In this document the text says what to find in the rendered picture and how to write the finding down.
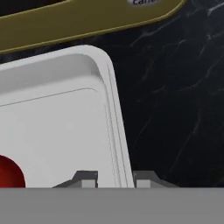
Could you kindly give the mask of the white tupperware container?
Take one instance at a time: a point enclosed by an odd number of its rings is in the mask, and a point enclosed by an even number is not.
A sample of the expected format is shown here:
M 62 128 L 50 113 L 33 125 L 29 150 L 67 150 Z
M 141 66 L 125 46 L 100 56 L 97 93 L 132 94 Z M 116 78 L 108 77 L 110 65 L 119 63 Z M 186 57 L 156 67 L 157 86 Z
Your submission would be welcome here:
M 96 171 L 100 187 L 132 187 L 110 57 L 77 45 L 0 65 L 0 154 L 29 187 Z

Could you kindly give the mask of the olive green tray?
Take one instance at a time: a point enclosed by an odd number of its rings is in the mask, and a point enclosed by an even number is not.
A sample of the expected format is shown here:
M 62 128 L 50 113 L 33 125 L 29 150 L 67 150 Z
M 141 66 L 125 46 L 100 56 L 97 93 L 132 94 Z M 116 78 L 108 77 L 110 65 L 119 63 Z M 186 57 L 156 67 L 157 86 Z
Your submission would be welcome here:
M 186 0 L 144 7 L 127 0 L 63 0 L 0 17 L 0 54 L 147 25 L 168 18 Z

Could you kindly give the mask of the red tomato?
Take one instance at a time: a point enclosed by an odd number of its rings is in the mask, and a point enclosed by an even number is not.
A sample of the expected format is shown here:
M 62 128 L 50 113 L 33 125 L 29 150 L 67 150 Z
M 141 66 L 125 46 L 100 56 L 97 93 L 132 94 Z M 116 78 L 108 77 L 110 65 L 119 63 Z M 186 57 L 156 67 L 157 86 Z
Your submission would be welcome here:
M 13 160 L 1 155 L 0 187 L 25 187 L 25 177 L 20 167 Z

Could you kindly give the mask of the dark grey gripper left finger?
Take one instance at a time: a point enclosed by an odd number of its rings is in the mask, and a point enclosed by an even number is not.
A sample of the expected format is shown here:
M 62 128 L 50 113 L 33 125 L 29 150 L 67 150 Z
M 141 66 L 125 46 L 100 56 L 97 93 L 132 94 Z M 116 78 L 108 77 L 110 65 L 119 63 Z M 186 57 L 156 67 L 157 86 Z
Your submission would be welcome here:
M 98 171 L 77 171 L 73 177 L 55 188 L 72 187 L 72 188 L 97 188 Z

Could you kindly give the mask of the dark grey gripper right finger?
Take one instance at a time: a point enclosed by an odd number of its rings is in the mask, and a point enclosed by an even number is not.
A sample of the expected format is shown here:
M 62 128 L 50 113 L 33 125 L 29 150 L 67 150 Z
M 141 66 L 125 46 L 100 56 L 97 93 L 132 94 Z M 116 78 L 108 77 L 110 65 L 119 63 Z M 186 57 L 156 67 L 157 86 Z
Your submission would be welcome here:
M 177 188 L 176 185 L 162 180 L 154 171 L 133 171 L 135 188 Z

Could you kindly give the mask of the white can with lettering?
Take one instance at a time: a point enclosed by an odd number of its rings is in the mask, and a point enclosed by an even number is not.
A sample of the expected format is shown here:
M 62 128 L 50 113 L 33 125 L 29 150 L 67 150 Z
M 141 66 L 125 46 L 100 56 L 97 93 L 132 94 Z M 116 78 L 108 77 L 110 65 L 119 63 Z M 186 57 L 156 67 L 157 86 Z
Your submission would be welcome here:
M 158 4 L 161 0 L 127 0 L 127 2 L 135 7 L 144 7 Z

